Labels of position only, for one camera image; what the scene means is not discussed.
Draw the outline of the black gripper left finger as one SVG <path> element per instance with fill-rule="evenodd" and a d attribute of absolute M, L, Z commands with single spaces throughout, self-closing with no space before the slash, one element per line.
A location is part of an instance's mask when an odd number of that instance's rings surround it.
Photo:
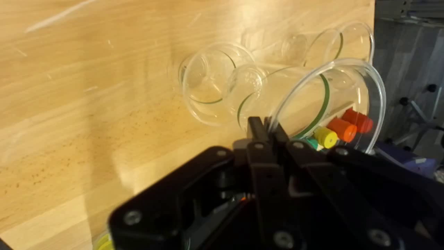
<path fill-rule="evenodd" d="M 277 162 L 267 128 L 259 117 L 249 118 L 248 135 L 248 161 L 263 246 L 267 250 L 295 250 L 286 180 L 282 167 Z"/>

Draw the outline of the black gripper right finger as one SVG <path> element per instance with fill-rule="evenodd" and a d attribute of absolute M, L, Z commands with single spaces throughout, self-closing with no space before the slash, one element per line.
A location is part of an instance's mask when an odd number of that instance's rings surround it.
<path fill-rule="evenodd" d="M 281 125 L 271 133 L 311 250 L 403 250 L 400 233 L 353 185 L 341 162 L 304 142 L 296 147 Z"/>

